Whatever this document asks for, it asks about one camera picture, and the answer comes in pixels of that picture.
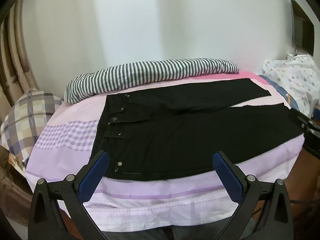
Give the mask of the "pink purple bed sheet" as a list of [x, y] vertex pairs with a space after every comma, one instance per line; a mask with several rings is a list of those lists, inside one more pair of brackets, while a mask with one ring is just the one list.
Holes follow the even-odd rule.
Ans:
[[[236, 105], [275, 105], [285, 99], [264, 79], [250, 72], [190, 77], [150, 83], [123, 92], [176, 86], [184, 83], [250, 78], [271, 96]], [[89, 161], [97, 125], [110, 92], [87, 98], [77, 104], [62, 103], [37, 140], [26, 169], [26, 179], [34, 190], [36, 182], [63, 180], [76, 174]], [[240, 164], [245, 174], [262, 181], [285, 179], [302, 148], [302, 135]], [[215, 171], [164, 181], [125, 181], [103, 178], [91, 200], [84, 204], [102, 231], [130, 232], [160, 226], [191, 226], [211, 223], [232, 215], [237, 204], [223, 189]]]

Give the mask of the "black pants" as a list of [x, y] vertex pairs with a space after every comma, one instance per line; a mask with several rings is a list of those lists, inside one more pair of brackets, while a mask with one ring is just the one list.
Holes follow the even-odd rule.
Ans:
[[247, 104], [269, 95], [250, 79], [108, 95], [92, 154], [108, 153], [105, 176], [122, 180], [202, 174], [213, 169], [217, 151], [242, 163], [302, 133], [283, 103]]

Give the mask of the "plaid pillow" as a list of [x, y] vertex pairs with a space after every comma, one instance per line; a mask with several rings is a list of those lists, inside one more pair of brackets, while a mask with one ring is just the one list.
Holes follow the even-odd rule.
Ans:
[[51, 92], [30, 88], [12, 106], [1, 124], [1, 146], [15, 168], [25, 171], [41, 132], [62, 102]]

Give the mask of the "striped grey white blanket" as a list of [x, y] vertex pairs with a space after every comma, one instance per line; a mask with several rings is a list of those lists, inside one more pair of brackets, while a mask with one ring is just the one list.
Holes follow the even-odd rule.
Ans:
[[98, 94], [148, 83], [238, 72], [239, 67], [236, 64], [221, 59], [196, 58], [126, 63], [79, 75], [66, 86], [64, 100], [68, 104], [75, 104]]

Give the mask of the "beige wooden headboard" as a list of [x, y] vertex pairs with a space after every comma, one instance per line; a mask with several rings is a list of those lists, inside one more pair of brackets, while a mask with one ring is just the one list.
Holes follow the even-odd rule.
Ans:
[[23, 0], [17, 0], [1, 24], [1, 90], [13, 105], [29, 88], [37, 88], [23, 35]]

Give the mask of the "white dotted pillow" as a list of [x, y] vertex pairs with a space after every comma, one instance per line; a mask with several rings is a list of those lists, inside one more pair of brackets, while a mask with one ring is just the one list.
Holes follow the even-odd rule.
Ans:
[[319, 107], [319, 68], [310, 55], [265, 61], [258, 74], [285, 89], [308, 117]]

